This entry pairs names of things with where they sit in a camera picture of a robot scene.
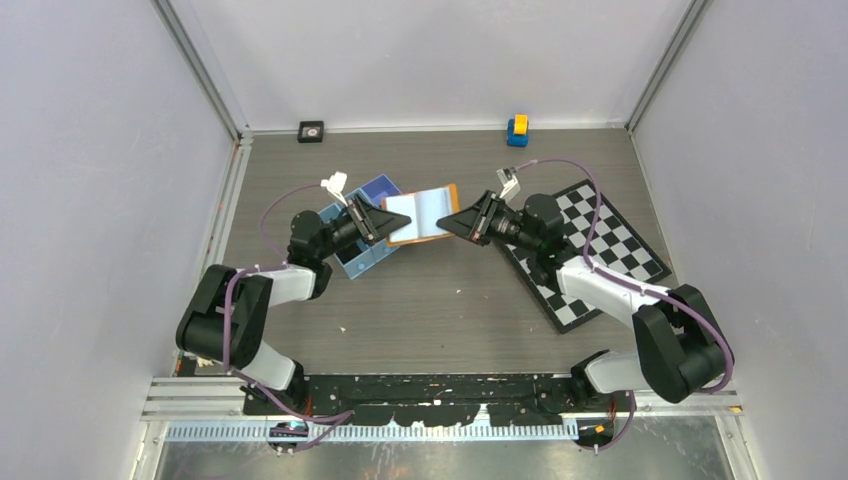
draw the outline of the open book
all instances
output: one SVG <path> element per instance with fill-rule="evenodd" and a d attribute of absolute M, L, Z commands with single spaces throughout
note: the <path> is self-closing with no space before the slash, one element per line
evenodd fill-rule
<path fill-rule="evenodd" d="M 383 210 L 412 219 L 409 225 L 389 234 L 387 243 L 390 247 L 428 242 L 452 235 L 437 227 L 436 221 L 459 211 L 459 196 L 456 185 L 450 184 L 432 190 L 386 197 L 383 199 Z"/>

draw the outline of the small black square object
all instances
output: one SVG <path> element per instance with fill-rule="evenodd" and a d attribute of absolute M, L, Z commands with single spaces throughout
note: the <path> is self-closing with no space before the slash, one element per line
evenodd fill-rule
<path fill-rule="evenodd" d="M 298 143 L 321 143 L 324 141 L 324 122 L 300 122 L 297 129 Z"/>

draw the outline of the wall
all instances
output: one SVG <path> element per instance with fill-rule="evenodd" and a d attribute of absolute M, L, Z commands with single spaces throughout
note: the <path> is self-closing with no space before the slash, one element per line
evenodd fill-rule
<path fill-rule="evenodd" d="M 232 153 L 146 0 L 0 6 L 0 477 L 129 473 Z"/>
<path fill-rule="evenodd" d="M 714 2 L 636 139 L 737 355 L 766 478 L 848 467 L 848 5 Z"/>
<path fill-rule="evenodd" d="M 503 126 L 519 112 L 531 127 L 621 124 L 689 0 L 175 4 L 231 110 L 279 130 Z"/>

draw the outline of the blue block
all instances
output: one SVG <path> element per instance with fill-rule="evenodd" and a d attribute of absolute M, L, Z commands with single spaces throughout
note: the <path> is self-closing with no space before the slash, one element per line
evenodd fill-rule
<path fill-rule="evenodd" d="M 510 147 L 526 147 L 527 142 L 530 141 L 530 128 L 527 128 L 527 133 L 525 135 L 516 135 L 515 134 L 515 119 L 510 118 L 509 122 L 506 124 L 506 144 Z"/>
<path fill-rule="evenodd" d="M 371 205 L 379 207 L 384 198 L 400 195 L 401 191 L 389 180 L 389 177 L 380 175 L 360 188 L 348 193 L 345 198 L 351 198 L 356 193 L 362 195 L 362 198 L 370 202 Z M 341 205 L 334 203 L 318 212 L 318 215 L 324 223 L 327 223 L 337 218 L 341 213 Z M 388 246 L 386 239 L 380 240 L 370 248 L 365 242 L 360 240 L 355 245 L 337 252 L 335 257 L 347 276 L 354 279 L 376 265 L 380 260 L 394 253 L 398 248 L 400 247 Z"/>

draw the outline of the chessboard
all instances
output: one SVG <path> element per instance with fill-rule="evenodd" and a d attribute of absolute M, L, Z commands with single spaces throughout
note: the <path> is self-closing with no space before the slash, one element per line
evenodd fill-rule
<path fill-rule="evenodd" d="M 594 187 L 589 180 L 584 180 L 554 194 L 554 198 L 565 219 L 564 228 L 568 240 L 582 251 L 595 208 Z M 601 216 L 591 244 L 592 257 L 595 261 L 643 282 L 655 283 L 669 276 L 671 269 L 651 250 L 651 247 L 642 240 L 642 237 L 633 230 L 633 227 L 603 194 L 601 198 L 603 199 Z M 529 252 L 500 242 L 493 243 L 497 244 L 512 263 L 560 333 L 566 333 L 601 313 L 583 300 L 560 295 L 544 286 L 537 285 L 530 278 L 530 271 L 527 268 Z"/>

